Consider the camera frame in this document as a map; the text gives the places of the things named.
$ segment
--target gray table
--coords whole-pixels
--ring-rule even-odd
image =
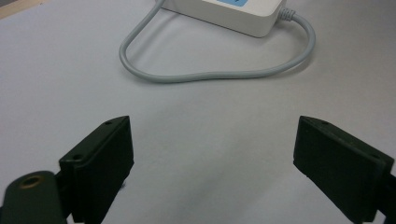
[[[348,223],[292,165],[298,118],[326,119],[396,158],[396,2],[289,1],[317,32],[306,63],[175,85],[133,77],[118,57],[153,4],[52,0],[0,20],[0,191],[57,172],[96,126],[130,115],[136,164],[104,223]],[[162,10],[129,56],[154,74],[246,70],[304,44],[285,21],[259,39]]]

